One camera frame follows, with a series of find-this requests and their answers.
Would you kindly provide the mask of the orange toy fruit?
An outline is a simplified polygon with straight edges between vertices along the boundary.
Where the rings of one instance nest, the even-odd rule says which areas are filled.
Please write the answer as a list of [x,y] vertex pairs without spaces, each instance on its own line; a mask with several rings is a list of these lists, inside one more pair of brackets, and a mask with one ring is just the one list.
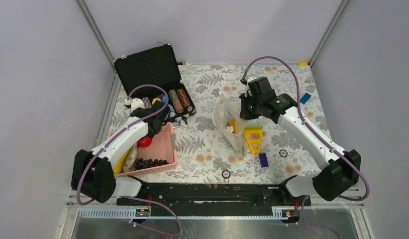
[[229,124],[234,127],[234,132],[233,132],[233,134],[237,134],[237,132],[236,132],[236,120],[235,120],[235,119],[231,119],[231,120],[229,121]]

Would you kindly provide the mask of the clear zip top bag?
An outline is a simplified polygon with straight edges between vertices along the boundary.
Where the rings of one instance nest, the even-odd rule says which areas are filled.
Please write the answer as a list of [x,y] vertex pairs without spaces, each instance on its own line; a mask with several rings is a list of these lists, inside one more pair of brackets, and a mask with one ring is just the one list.
[[212,122],[227,139],[236,154],[245,156],[249,152],[249,146],[244,137],[244,129],[248,121],[241,119],[240,110],[240,101],[232,101],[219,92],[212,112]]

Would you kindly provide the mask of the grey toy fish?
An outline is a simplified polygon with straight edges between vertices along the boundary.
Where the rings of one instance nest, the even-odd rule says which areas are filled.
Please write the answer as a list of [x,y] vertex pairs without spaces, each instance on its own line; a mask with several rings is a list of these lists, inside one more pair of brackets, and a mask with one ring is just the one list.
[[128,151],[128,154],[123,163],[122,171],[124,173],[133,171],[133,167],[134,167],[136,159],[137,159],[137,143],[135,143]]

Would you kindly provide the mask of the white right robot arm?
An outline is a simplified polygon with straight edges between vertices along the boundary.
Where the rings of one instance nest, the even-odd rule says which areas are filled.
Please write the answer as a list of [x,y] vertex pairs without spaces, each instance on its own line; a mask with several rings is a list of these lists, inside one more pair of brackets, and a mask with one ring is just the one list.
[[266,117],[292,135],[311,155],[320,169],[307,176],[292,176],[281,183],[279,199],[293,204],[299,196],[318,194],[332,201],[359,181],[361,156],[347,151],[316,129],[288,94],[276,95],[266,77],[246,80],[246,92],[239,96],[240,117],[253,120]]

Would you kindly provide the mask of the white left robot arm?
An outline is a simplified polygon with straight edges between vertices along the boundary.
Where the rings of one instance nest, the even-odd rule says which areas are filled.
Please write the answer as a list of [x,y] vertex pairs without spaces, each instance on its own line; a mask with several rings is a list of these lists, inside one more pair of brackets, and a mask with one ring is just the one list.
[[91,150],[81,149],[76,153],[71,188],[76,191],[78,204],[84,204],[81,194],[99,203],[111,197],[129,197],[137,205],[146,202],[148,192],[141,182],[118,174],[123,167],[123,156],[142,138],[157,134],[168,112],[163,102],[156,102],[149,109],[137,108],[111,138]]

